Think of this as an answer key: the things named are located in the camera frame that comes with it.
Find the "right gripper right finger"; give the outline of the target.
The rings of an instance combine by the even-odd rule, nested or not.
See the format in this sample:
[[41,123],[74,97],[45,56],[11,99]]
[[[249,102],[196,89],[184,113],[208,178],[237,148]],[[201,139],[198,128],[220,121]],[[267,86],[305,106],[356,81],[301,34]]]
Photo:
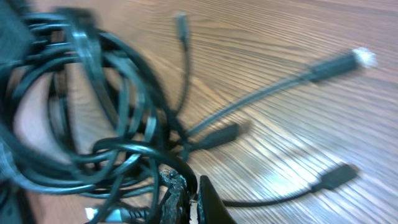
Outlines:
[[197,218],[199,224],[236,224],[205,175],[200,177]]

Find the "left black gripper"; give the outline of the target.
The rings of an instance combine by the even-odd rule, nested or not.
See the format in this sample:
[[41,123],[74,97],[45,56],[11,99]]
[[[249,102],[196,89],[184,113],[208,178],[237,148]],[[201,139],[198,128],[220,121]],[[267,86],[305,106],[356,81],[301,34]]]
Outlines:
[[26,0],[1,0],[1,62],[22,60],[34,41],[23,20],[31,12]]

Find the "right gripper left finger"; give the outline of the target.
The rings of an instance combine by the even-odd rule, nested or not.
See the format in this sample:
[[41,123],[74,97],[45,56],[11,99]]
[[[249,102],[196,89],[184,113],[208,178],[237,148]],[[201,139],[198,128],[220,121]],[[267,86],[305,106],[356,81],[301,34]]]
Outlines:
[[175,170],[163,171],[162,180],[167,184],[167,191],[161,201],[161,224],[190,223],[190,192],[187,181]]

